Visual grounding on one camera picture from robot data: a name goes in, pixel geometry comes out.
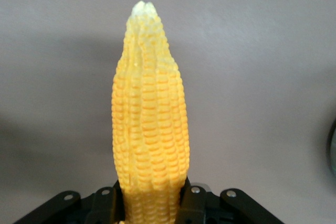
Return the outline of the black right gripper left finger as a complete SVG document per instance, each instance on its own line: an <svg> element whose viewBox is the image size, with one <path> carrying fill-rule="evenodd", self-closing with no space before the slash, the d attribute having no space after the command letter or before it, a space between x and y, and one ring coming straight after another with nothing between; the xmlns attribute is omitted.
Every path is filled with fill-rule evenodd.
<svg viewBox="0 0 336 224"><path fill-rule="evenodd" d="M123 195L119 181L96 191L90 212L90 224L120 224L123 221Z"/></svg>

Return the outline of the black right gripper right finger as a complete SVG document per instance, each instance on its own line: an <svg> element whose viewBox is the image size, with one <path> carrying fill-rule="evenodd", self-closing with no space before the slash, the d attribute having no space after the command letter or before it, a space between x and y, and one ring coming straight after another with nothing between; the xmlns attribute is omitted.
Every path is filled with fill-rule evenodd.
<svg viewBox="0 0 336 224"><path fill-rule="evenodd" d="M181 189L179 224L205 224L206 198L210 187L205 183L191 183L187 178Z"/></svg>

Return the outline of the yellow corn cob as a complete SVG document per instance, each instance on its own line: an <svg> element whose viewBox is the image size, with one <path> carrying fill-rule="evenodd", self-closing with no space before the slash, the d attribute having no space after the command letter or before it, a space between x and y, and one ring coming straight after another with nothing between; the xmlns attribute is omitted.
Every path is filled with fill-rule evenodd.
<svg viewBox="0 0 336 224"><path fill-rule="evenodd" d="M190 165L183 81L154 5L135 4L111 94L122 224L174 224Z"/></svg>

